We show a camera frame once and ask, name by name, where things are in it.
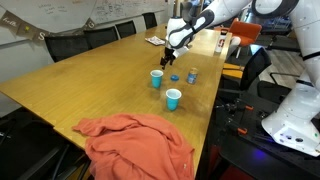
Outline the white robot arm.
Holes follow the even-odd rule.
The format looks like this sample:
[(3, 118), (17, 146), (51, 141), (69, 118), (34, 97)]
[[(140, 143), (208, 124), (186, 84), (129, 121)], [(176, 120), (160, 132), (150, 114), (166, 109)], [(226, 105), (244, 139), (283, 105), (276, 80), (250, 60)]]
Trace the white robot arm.
[(320, 112), (320, 0), (214, 0), (189, 21), (169, 19), (160, 63), (183, 55), (199, 31), (231, 19), (247, 6), (262, 19), (290, 18), (305, 66), (278, 109), (262, 120), (262, 127), (276, 143), (317, 157), (320, 134), (312, 119)]

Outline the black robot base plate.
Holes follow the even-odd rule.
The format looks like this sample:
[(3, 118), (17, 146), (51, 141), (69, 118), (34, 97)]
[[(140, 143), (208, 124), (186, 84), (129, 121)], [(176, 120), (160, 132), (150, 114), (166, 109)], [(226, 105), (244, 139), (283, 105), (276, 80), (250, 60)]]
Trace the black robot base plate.
[(320, 160), (277, 144), (261, 121), (278, 107), (256, 96), (214, 106), (222, 160), (255, 180), (320, 180)]

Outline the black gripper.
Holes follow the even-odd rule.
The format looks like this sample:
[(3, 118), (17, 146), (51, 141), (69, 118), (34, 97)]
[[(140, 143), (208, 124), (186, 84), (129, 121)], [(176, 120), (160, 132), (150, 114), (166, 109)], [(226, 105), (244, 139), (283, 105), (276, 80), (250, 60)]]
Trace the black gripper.
[[(164, 50), (164, 58), (166, 60), (169, 60), (169, 65), (172, 66), (175, 56), (174, 56), (174, 50), (173, 49), (169, 49), (169, 48), (165, 48)], [(166, 60), (163, 57), (160, 59), (160, 65), (162, 66), (162, 69), (165, 69), (166, 66)]]

